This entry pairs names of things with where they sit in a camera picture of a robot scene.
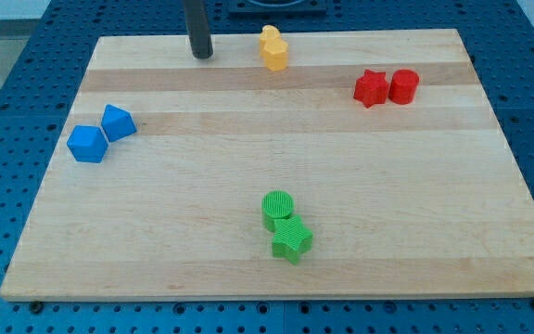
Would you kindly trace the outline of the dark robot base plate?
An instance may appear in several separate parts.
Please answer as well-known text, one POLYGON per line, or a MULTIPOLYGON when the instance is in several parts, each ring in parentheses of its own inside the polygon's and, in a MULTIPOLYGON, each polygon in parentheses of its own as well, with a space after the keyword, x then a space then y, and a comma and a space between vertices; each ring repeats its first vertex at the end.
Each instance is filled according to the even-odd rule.
POLYGON ((325 0, 227 0, 231 16, 325 14, 325 0))

